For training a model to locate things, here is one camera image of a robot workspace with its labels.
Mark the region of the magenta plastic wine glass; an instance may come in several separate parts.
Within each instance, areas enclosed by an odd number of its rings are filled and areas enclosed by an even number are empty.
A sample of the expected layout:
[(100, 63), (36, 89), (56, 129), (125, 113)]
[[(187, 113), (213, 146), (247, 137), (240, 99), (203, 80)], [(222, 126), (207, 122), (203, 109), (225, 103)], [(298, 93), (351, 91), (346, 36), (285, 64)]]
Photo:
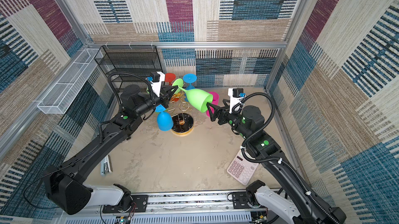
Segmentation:
[[(216, 92), (209, 92), (209, 93), (210, 93), (211, 95), (213, 95), (212, 104), (218, 105), (218, 104), (219, 104), (219, 94), (216, 93)], [(212, 114), (214, 113), (214, 111), (215, 111), (215, 109), (211, 107), (211, 112), (212, 112)], [(209, 111), (206, 112), (206, 115), (207, 115), (208, 117), (210, 117)]]

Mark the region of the green plastic wine glass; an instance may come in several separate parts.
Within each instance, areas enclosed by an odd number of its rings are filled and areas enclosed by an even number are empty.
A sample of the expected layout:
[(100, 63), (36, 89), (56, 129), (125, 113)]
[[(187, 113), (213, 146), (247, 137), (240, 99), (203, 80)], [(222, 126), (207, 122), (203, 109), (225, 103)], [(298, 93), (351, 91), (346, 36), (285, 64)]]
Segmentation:
[(172, 85), (178, 86), (178, 88), (186, 94), (189, 103), (202, 113), (205, 113), (208, 110), (207, 104), (213, 102), (213, 95), (204, 90), (184, 89), (184, 81), (181, 78), (175, 80)]

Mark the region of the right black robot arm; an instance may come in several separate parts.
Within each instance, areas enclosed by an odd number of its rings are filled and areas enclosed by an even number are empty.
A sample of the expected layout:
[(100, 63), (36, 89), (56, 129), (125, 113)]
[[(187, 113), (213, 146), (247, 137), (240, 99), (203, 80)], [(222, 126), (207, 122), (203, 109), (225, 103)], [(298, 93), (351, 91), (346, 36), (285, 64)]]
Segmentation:
[[(245, 102), (255, 96), (268, 99), (271, 114), (265, 119), (260, 109)], [(288, 224), (343, 224), (346, 214), (339, 207), (324, 201), (303, 179), (287, 159), (276, 141), (265, 132), (274, 117), (276, 104), (267, 93), (253, 93), (238, 99), (224, 101), (219, 107), (206, 102), (211, 121), (219, 125), (229, 124), (244, 139), (240, 150), (243, 159), (262, 165), (278, 181), (289, 199), (275, 193), (265, 183), (257, 180), (246, 188), (248, 205), (252, 208), (267, 207)]]

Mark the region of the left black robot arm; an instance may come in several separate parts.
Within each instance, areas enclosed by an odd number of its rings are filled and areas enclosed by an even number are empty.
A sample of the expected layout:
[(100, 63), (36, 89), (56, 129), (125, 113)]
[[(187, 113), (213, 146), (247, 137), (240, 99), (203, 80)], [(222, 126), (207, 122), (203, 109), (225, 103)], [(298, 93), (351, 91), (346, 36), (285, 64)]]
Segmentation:
[(147, 93), (133, 84), (125, 87), (122, 93), (113, 86), (113, 76), (134, 76), (130, 72), (113, 72), (108, 75), (108, 83), (115, 93), (119, 109), (112, 119), (98, 125), (98, 136), (76, 155), (59, 167), (49, 166), (44, 172), (43, 183), (49, 200), (69, 215), (80, 212), (85, 207), (96, 205), (114, 206), (120, 212), (132, 209), (131, 191), (120, 184), (95, 187), (85, 185), (85, 181), (95, 167), (120, 143), (129, 139), (144, 122), (143, 115), (155, 112), (157, 106), (167, 107), (179, 85), (163, 85), (165, 75), (151, 72), (144, 78)]

